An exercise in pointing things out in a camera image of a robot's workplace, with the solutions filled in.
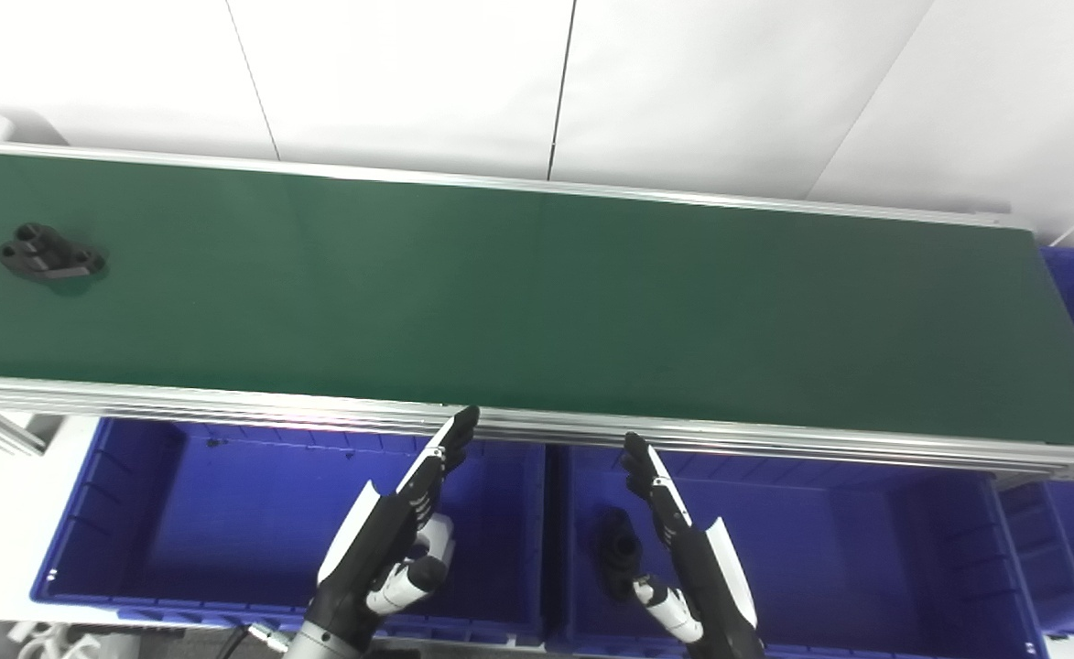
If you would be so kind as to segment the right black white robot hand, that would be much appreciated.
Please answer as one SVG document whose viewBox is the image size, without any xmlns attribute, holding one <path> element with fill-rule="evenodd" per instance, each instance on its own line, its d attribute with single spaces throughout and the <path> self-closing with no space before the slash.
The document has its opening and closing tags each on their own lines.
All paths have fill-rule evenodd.
<svg viewBox="0 0 1074 659">
<path fill-rule="evenodd" d="M 724 519 L 695 525 L 665 463 L 641 435 L 624 435 L 621 464 L 678 576 L 671 587 L 653 573 L 637 573 L 629 580 L 633 597 L 691 658 L 763 658 L 753 592 Z"/>
</svg>

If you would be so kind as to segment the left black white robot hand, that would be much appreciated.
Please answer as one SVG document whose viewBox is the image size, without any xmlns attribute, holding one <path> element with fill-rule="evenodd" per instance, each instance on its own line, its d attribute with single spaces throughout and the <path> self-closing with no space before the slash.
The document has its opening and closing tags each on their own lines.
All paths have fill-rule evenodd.
<svg viewBox="0 0 1074 659">
<path fill-rule="evenodd" d="M 442 483 L 464 462 L 481 409 L 449 418 L 395 490 L 358 492 L 316 576 L 287 658 L 361 658 L 384 619 L 429 598 L 448 576 L 453 522 L 438 513 Z"/>
</svg>

